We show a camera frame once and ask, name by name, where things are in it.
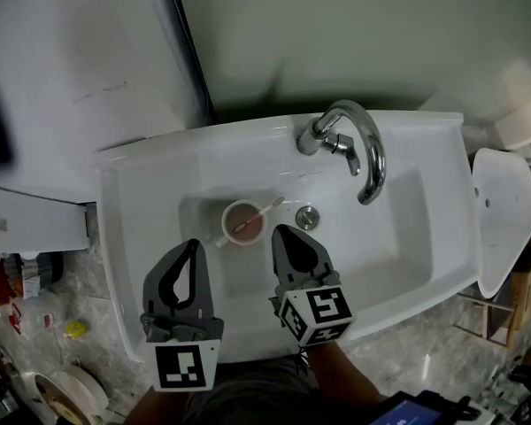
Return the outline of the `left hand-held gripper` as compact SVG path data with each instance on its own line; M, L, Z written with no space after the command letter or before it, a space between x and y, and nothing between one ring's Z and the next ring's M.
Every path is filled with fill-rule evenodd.
M175 293L174 285L180 286ZM199 392L214 385L224 321L214 316L203 245L194 238L166 253L143 282L145 361L159 392ZM169 312L184 319L156 316Z

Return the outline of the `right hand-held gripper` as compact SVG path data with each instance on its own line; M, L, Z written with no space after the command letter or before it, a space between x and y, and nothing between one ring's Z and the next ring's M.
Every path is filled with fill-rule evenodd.
M309 348L344 336L355 314L327 250L301 229L279 224L272 233L272 252L280 285L270 301L297 345ZM311 278L296 281L298 274Z

